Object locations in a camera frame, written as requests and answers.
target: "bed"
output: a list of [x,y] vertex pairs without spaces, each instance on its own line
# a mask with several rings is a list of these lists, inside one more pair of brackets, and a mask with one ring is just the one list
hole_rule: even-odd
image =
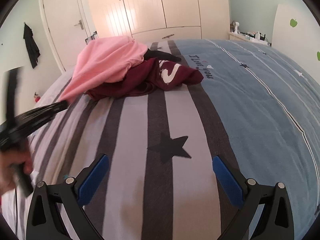
[[[141,97],[94,102],[79,96],[30,135],[34,183],[61,183],[106,153],[110,170],[84,207],[105,239],[217,239],[237,212],[212,170],[212,157],[221,154],[246,178],[286,185],[295,239],[302,239],[319,212],[318,83],[264,45],[175,40],[149,48],[180,56],[204,80]],[[36,107],[55,102],[71,77],[72,70],[63,74]],[[148,148],[162,136],[184,138],[190,158],[178,153],[163,162]],[[181,144],[175,147],[180,152]],[[14,192],[2,201],[14,231]],[[30,201],[18,190],[20,239],[25,239]],[[70,236],[78,239],[63,206],[61,215]]]

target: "pile of clothes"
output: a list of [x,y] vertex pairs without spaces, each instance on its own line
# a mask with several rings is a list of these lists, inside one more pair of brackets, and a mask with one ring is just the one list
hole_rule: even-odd
[[151,51],[128,36],[93,40],[79,54],[72,80],[59,101],[72,103],[82,93],[100,100],[141,96],[156,89],[169,91],[181,84],[199,84],[202,74],[178,64],[179,61],[179,57]]

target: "maroon shirt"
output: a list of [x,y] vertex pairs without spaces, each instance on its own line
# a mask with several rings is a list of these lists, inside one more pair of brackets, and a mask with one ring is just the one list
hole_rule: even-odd
[[129,69],[122,81],[103,83],[86,93],[94,100],[105,97],[135,97],[152,93],[157,88],[169,91],[181,84],[199,84],[202,79],[202,74],[196,69],[151,58]]

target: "black cable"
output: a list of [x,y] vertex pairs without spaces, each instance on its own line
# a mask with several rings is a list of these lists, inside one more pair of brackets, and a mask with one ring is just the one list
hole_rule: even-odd
[[18,200],[17,200],[17,188],[15,188],[15,198],[16,198],[16,236],[18,231]]

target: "silver screw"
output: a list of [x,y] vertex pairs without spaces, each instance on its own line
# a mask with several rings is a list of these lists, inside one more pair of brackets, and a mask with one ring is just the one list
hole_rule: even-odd
[[37,187],[42,187],[44,185],[44,182],[43,181],[39,181],[38,183],[37,183]]
[[279,182],[279,183],[278,183],[278,187],[279,187],[279,188],[284,188],[284,184],[283,184],[282,182]]
[[69,177],[69,178],[66,179],[66,183],[67,184],[71,184],[74,181],[75,181],[75,179],[73,177]]
[[254,179],[248,179],[247,181],[249,185],[256,185],[256,181]]

